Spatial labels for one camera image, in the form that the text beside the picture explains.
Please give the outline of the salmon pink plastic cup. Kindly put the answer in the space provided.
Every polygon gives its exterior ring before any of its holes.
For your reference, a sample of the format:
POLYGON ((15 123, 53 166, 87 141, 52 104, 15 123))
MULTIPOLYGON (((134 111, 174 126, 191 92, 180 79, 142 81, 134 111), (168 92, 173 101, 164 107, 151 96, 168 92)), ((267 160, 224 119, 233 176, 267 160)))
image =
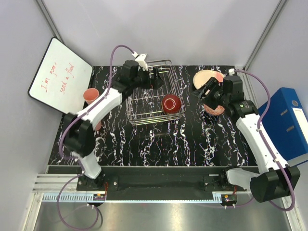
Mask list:
POLYGON ((95 130, 96 130, 96 131, 99 131, 101 128, 102 128, 102 122, 99 121, 98 124, 97 124, 96 127, 95 127, 95 130))

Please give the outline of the blue white patterned bowl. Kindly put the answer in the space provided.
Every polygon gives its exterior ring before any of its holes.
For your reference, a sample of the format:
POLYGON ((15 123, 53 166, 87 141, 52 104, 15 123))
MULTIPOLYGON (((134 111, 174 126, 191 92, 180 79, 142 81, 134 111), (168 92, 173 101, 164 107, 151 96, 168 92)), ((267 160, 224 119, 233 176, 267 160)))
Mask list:
POLYGON ((205 111, 210 114, 210 115, 214 115, 214 116, 218 116, 224 113, 225 108, 221 105, 219 105, 216 109, 212 109, 207 105, 204 105, 204 109, 205 111))

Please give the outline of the pink rimmed ceramic plate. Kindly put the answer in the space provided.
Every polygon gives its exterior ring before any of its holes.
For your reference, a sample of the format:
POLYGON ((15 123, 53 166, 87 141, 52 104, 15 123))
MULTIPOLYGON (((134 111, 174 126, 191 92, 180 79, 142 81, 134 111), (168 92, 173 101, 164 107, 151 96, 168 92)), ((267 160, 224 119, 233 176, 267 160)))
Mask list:
POLYGON ((218 71, 202 70, 197 72, 193 77, 193 85, 198 90, 200 89, 211 77, 214 77, 218 82, 223 82, 224 74, 218 71))

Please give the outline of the red lacquer bowl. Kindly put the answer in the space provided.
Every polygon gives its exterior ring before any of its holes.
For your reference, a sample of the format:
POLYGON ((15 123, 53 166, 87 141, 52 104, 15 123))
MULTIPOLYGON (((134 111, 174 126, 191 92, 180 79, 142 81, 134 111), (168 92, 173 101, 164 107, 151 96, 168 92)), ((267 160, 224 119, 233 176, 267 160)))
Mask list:
POLYGON ((164 113, 177 113, 181 109, 180 98, 174 94, 166 95, 161 101, 161 107, 164 113))

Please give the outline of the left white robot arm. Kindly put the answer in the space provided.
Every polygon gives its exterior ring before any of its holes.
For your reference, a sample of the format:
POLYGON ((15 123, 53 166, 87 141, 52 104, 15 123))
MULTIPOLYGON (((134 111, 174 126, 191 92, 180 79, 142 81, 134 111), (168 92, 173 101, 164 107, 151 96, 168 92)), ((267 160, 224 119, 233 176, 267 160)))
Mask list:
POLYGON ((156 90, 162 87, 157 68, 142 68, 138 62, 127 60, 121 70, 112 76, 108 88, 93 103, 76 114, 64 117, 59 154, 65 158, 63 148, 72 153, 81 166, 81 174, 87 177, 87 185, 97 191, 103 187, 102 168, 95 156, 94 130, 99 122, 132 95, 136 88, 156 90))

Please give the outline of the metal wire dish rack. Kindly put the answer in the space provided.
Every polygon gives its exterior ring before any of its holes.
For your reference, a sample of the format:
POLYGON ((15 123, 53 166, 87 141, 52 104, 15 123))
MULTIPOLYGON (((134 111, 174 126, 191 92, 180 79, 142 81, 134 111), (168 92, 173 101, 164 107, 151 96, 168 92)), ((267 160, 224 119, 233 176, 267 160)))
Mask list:
POLYGON ((164 84, 157 90, 134 89, 126 100, 126 115, 132 125, 165 122, 180 119, 186 110, 180 89, 180 80, 176 76, 171 60, 149 61, 150 76, 156 72, 164 84), (162 106, 164 97, 175 95, 180 100, 178 112, 165 112, 162 106))

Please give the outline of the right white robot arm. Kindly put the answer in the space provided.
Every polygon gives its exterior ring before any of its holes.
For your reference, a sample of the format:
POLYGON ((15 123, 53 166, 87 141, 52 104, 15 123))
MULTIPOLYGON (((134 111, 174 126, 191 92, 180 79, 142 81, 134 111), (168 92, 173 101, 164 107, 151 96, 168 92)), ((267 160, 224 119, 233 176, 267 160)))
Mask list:
POLYGON ((249 190, 260 203, 290 196, 295 202, 294 189, 300 177, 298 167, 291 167, 280 155, 264 129, 255 104, 244 97, 243 82, 238 76, 227 76, 223 81, 215 77, 193 78, 193 94, 209 110, 223 107, 246 139, 257 162, 258 173, 242 168, 226 170, 218 179, 219 187, 229 191, 235 185, 249 190))

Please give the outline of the light pink plastic cup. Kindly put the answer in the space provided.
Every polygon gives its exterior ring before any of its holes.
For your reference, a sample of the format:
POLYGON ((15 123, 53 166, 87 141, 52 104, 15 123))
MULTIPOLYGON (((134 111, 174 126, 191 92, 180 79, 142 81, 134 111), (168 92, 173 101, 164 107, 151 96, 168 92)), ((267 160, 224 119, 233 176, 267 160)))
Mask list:
POLYGON ((83 93, 84 101, 89 105, 100 96, 99 91, 95 88, 89 88, 83 93))

